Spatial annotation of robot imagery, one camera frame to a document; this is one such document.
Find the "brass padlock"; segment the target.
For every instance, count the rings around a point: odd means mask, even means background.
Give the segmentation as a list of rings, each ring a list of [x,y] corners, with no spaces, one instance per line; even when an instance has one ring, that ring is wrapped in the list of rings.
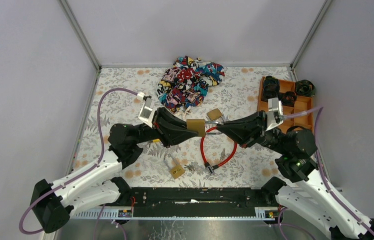
[[[196,132],[199,137],[204,137],[206,135],[221,135],[222,133],[218,130],[214,132],[214,130],[206,129],[206,126],[213,126],[215,127],[216,124],[219,124],[219,121],[206,121],[204,119],[187,119],[186,120],[186,127],[189,131]]]
[[[165,155],[163,160],[166,163],[166,166],[169,168],[169,173],[174,180],[185,174],[184,167],[176,158],[172,157],[171,155]]]
[[[216,122],[225,122],[226,118],[224,114],[218,109],[212,109],[206,113],[208,120]]]

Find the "red cable lock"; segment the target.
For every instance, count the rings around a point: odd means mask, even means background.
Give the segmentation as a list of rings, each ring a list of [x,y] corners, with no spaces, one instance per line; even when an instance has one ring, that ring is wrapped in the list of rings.
[[[210,130],[214,130],[215,132],[216,127],[211,127],[208,131]],[[211,146],[206,147],[205,139],[207,136],[210,135],[206,135],[200,139],[200,155],[206,172],[209,175],[214,175],[215,170],[221,168],[223,165],[227,164],[231,159],[233,159],[237,151],[238,144],[230,139],[229,142],[233,144],[231,151],[228,151],[224,145],[217,145],[215,141],[211,142]],[[220,161],[220,153],[222,152],[223,148],[226,149],[226,158],[223,161]]]

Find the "yellow small padlock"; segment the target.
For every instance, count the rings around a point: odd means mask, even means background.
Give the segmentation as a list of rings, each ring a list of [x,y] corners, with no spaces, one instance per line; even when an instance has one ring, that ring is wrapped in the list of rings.
[[[162,142],[160,139],[153,139],[153,140],[149,140],[147,142],[148,145],[151,145],[151,144],[158,144],[158,145],[162,145]]]

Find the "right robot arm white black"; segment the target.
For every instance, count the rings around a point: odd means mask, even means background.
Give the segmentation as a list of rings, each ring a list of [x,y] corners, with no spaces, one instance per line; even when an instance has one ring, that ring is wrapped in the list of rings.
[[[259,111],[216,129],[243,148],[258,144],[280,154],[275,162],[282,177],[264,185],[263,203],[294,211],[331,240],[374,240],[374,218],[355,208],[324,174],[313,132],[298,125],[282,132],[286,119],[278,110]]]

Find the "silver padlock key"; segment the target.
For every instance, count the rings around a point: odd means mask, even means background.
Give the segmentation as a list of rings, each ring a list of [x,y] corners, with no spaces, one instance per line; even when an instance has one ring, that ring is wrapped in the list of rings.
[[[185,168],[186,168],[188,171],[191,171],[191,172],[195,172],[195,171],[196,171],[196,166],[195,166],[195,165],[192,165],[192,164],[186,164],[186,165],[185,165]]]

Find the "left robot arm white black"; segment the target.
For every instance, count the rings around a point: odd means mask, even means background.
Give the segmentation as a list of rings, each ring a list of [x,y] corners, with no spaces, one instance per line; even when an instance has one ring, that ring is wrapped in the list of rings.
[[[128,184],[112,176],[135,163],[143,152],[139,143],[160,140],[171,147],[205,133],[204,119],[181,120],[162,107],[144,107],[138,118],[141,124],[117,123],[111,127],[110,146],[101,147],[97,160],[60,179],[42,179],[34,185],[29,210],[41,225],[40,231],[55,232],[75,214],[98,205],[128,203]]]

